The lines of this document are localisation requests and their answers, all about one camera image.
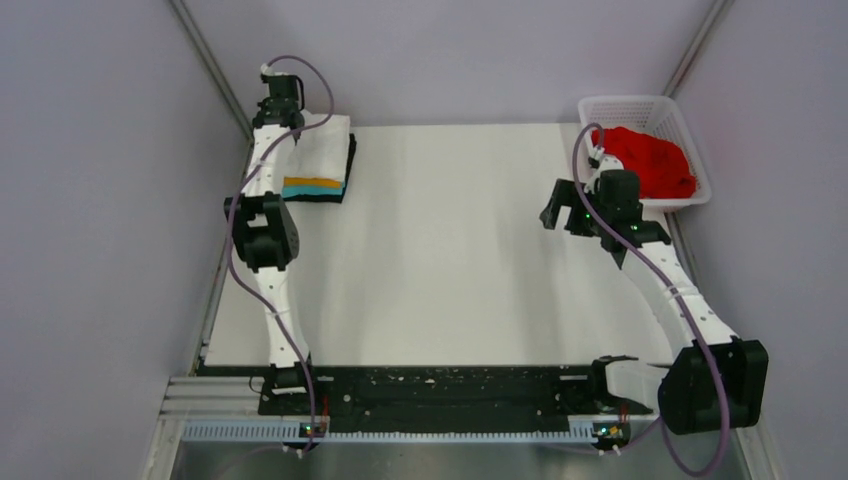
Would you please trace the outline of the white t-shirt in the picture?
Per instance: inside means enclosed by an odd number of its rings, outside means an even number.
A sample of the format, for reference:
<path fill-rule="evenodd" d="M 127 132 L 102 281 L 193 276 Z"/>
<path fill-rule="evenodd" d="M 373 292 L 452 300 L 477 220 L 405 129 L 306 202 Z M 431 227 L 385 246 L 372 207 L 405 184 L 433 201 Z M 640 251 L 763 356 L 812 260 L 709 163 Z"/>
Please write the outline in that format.
<path fill-rule="evenodd" d="M 285 167 L 285 178 L 343 183 L 351 145 L 350 128 L 349 116 L 333 115 L 325 124 L 303 132 Z"/>

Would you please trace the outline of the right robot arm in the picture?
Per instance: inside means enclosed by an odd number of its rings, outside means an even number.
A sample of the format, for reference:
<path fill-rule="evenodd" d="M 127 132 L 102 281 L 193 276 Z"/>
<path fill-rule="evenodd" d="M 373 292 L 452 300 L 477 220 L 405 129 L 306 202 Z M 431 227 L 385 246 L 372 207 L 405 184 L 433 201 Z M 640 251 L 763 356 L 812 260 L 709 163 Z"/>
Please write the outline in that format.
<path fill-rule="evenodd" d="M 556 181 L 539 215 L 552 230 L 562 208 L 565 230 L 597 237 L 650 307 L 674 361 L 654 366 L 632 356 L 604 356 L 592 364 L 589 404 L 612 412 L 625 400 L 658 413 L 674 434 L 747 428 L 761 418 L 769 356 L 758 340 L 744 340 L 723 322 L 679 263 L 662 224 L 643 216 L 638 177 L 607 170 L 584 185 Z"/>

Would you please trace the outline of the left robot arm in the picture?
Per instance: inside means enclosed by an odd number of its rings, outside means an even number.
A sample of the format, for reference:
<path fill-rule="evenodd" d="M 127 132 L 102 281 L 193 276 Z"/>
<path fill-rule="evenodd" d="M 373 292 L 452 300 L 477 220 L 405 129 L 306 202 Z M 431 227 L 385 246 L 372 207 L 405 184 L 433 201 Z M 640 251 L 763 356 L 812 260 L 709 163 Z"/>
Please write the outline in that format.
<path fill-rule="evenodd" d="M 319 404 L 320 386 L 305 372 L 309 347 L 289 300 L 288 267 L 299 254 L 299 233 L 282 196 L 285 170 L 305 125 L 304 84 L 296 75 L 261 69 L 268 88 L 252 120 L 253 156 L 237 198 L 225 200 L 236 261 L 234 280 L 260 302 L 268 331 L 268 363 L 262 392 L 282 395 L 297 413 Z"/>

